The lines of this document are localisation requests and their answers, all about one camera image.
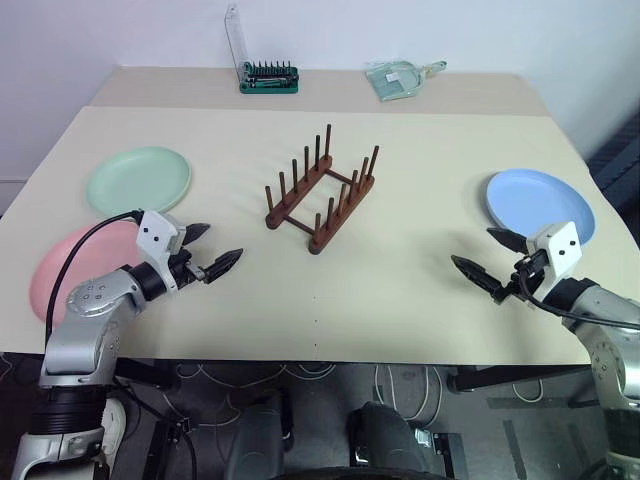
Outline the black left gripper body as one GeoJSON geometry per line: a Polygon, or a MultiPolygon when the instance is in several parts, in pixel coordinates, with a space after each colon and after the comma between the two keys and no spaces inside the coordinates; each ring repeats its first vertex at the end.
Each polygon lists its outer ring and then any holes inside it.
{"type": "Polygon", "coordinates": [[[182,289],[187,285],[205,280],[205,273],[201,267],[191,264],[192,254],[182,247],[168,259],[168,267],[175,281],[176,288],[182,289]]]}

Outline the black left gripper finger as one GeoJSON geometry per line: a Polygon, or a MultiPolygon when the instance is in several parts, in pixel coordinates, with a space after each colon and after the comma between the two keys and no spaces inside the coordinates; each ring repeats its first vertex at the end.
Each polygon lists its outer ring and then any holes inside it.
{"type": "Polygon", "coordinates": [[[234,249],[216,258],[212,265],[203,269],[204,276],[202,282],[210,284],[228,273],[238,262],[243,252],[244,250],[242,248],[234,249]]]}
{"type": "Polygon", "coordinates": [[[204,235],[209,229],[211,225],[208,223],[193,223],[186,226],[185,235],[183,238],[182,245],[186,246],[197,239],[199,239],[202,235],[204,235]]]}

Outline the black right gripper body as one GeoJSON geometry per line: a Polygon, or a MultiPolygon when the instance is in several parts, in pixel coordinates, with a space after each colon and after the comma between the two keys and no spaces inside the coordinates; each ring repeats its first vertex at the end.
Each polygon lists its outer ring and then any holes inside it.
{"type": "Polygon", "coordinates": [[[521,301],[531,300],[545,278],[544,267],[547,265],[548,257],[542,250],[525,256],[514,265],[515,271],[509,282],[505,286],[500,285],[491,298],[495,303],[502,303],[510,296],[521,301]]]}

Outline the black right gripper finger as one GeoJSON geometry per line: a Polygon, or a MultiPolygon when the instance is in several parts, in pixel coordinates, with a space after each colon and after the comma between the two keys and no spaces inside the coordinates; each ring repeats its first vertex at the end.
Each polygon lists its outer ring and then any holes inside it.
{"type": "Polygon", "coordinates": [[[500,280],[488,274],[484,267],[457,255],[452,255],[451,261],[465,278],[488,293],[494,301],[500,299],[503,285],[500,280]]]}
{"type": "Polygon", "coordinates": [[[489,227],[486,231],[502,246],[516,253],[526,252],[526,237],[506,228],[489,227]]]}

